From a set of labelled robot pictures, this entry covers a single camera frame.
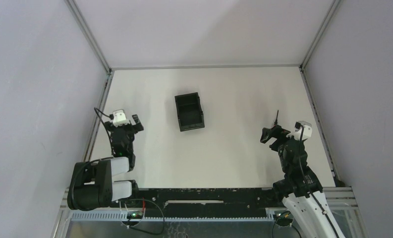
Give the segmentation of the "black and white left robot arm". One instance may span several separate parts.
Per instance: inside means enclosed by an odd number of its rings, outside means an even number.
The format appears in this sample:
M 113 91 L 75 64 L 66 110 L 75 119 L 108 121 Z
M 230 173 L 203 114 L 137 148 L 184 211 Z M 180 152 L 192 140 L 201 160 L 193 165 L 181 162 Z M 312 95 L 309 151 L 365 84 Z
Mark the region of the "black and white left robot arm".
M 109 207 L 120 199 L 130 207 L 140 203 L 141 193 L 135 180 L 114 180 L 115 176 L 131 172 L 135 167 L 133 142 L 135 134 L 144 127 L 138 115 L 132 118 L 134 123 L 123 111 L 118 111 L 111 121 L 104 123 L 112 156 L 75 164 L 67 195 L 69 209 L 91 211 Z

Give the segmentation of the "red handled screwdriver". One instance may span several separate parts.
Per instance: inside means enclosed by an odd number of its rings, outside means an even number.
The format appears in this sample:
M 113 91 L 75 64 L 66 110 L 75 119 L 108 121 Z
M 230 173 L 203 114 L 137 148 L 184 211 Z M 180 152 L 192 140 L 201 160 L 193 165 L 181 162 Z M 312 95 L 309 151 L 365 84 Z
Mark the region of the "red handled screwdriver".
M 275 120 L 274 120 L 273 126 L 276 126 L 276 125 L 278 125 L 278 117 L 279 117 L 279 110 L 277 110 L 277 113 L 276 113 L 276 117 L 275 117 Z

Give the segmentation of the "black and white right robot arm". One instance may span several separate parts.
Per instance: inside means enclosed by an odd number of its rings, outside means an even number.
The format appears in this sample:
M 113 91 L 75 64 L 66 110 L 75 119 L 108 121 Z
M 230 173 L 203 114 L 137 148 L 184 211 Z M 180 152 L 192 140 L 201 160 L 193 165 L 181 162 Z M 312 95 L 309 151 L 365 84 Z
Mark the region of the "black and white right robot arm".
M 278 124 L 263 128 L 261 143 L 274 139 L 269 146 L 277 152 L 282 180 L 273 183 L 273 202 L 284 206 L 308 238 L 342 238 L 344 234 L 329 208 L 323 187 L 308 166 L 304 142 L 312 135 L 310 123 L 298 121 L 294 131 Z

